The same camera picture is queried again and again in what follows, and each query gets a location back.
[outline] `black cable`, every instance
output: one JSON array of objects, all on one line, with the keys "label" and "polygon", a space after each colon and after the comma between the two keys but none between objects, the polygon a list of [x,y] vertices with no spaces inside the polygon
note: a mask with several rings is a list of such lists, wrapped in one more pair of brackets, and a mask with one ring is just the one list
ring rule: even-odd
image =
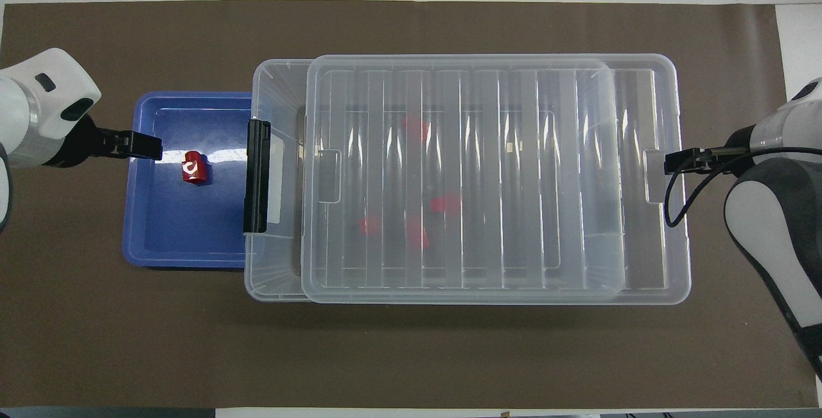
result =
[{"label": "black cable", "polygon": [[678,215],[671,220],[669,211],[670,191],[673,190],[673,184],[676,183],[676,178],[678,178],[682,174],[682,171],[689,166],[689,164],[693,163],[696,157],[700,154],[693,155],[693,157],[689,157],[687,160],[683,161],[682,164],[676,168],[675,172],[673,172],[673,175],[670,176],[669,186],[667,186],[667,189],[665,190],[665,200],[663,203],[663,215],[665,216],[665,223],[667,226],[676,227],[679,225],[679,223],[682,222],[682,219],[685,218],[685,214],[688,212],[688,209],[690,209],[690,206],[694,203],[694,201],[696,201],[696,196],[702,192],[711,180],[714,180],[723,172],[728,171],[731,166],[740,161],[747,160],[748,158],[758,157],[759,155],[770,155],[772,153],[808,153],[811,155],[822,155],[822,150],[818,148],[805,148],[804,146],[779,146],[778,148],[764,148],[763,150],[743,153],[742,155],[739,155],[739,157],[736,157],[725,164],[721,164],[721,166],[712,170],[710,174],[705,176],[705,178],[702,179],[702,182],[699,182],[699,185],[697,185],[693,192],[691,192],[688,196],[688,199],[685,204],[682,205],[682,209],[679,211]]}]

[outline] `brown mat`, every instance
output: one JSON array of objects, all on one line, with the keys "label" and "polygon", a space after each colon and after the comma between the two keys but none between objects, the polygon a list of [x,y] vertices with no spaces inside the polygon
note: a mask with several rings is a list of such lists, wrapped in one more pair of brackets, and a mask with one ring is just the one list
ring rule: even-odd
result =
[{"label": "brown mat", "polygon": [[[658,52],[686,146],[784,101],[773,6],[218,1],[6,6],[0,65],[70,52],[130,128],[147,91],[249,91],[266,58],[321,53]],[[0,405],[816,406],[805,364],[724,230],[719,179],[690,214],[673,307],[262,304],[238,272],[121,256],[127,164],[15,174],[0,236]],[[690,179],[693,186],[695,179]]]}]

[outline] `clear storage box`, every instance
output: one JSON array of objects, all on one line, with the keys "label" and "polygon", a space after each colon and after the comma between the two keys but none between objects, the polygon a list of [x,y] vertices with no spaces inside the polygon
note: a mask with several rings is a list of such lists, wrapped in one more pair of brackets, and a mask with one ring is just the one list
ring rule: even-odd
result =
[{"label": "clear storage box", "polygon": [[661,55],[278,59],[252,95],[271,123],[265,231],[247,234],[258,300],[675,304],[690,290],[686,227],[661,216],[664,154],[681,148]]}]

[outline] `transparent lid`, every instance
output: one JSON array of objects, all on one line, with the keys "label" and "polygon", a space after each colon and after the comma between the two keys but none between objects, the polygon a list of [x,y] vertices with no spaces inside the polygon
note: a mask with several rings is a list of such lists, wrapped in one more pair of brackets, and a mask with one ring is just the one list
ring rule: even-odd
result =
[{"label": "transparent lid", "polygon": [[[296,274],[319,302],[675,304],[689,292],[686,228],[661,218],[664,153],[680,149],[663,56],[324,56],[307,71],[302,265],[263,259],[270,231],[250,236],[247,281],[267,260],[253,288],[293,295],[257,298],[299,298]],[[258,70],[255,105],[266,79],[276,73]]]}]

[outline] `brown tablecloth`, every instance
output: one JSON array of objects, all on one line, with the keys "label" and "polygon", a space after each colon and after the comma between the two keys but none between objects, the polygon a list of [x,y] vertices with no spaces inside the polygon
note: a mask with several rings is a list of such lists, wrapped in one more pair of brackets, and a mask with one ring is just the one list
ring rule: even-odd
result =
[{"label": "brown tablecloth", "polygon": [[[323,53],[657,52],[685,146],[784,101],[773,6],[218,1],[6,6],[0,65],[70,52],[130,128],[147,91],[249,91],[267,58]],[[722,222],[690,213],[673,307],[262,304],[239,272],[121,255],[127,164],[14,172],[0,236],[0,405],[816,406],[810,367]]]}]

